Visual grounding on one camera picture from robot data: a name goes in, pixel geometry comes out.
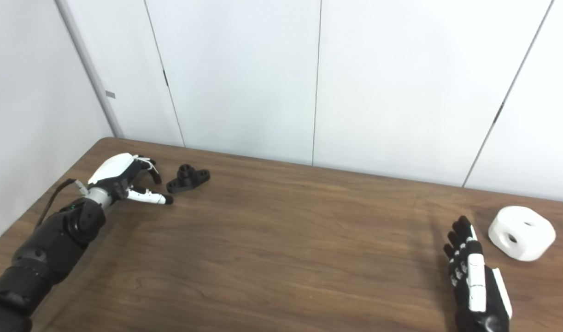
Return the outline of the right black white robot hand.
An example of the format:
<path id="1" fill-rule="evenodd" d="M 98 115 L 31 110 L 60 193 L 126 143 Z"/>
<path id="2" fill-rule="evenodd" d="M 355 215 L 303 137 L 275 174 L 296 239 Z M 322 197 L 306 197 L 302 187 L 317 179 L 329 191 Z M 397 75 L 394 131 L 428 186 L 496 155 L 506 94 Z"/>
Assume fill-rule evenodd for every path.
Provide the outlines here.
<path id="1" fill-rule="evenodd" d="M 458 332 L 508 332 L 512 306 L 500 269 L 486 265 L 482 245 L 466 216 L 452 224 L 443 250 L 456 301 Z"/>

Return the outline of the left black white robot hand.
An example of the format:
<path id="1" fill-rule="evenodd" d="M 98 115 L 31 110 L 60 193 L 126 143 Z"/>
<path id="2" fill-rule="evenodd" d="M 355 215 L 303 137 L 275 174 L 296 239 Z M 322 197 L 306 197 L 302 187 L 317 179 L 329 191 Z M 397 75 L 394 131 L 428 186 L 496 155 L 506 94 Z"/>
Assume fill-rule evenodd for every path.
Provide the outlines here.
<path id="1" fill-rule="evenodd" d="M 88 180 L 84 196 L 107 209 L 117 201 L 132 200 L 157 205 L 172 205 L 170 195 L 161 194 L 133 183 L 140 172 L 148 172 L 156 184 L 162 178 L 155 160 L 138 154 L 121 153 L 105 160 Z"/>

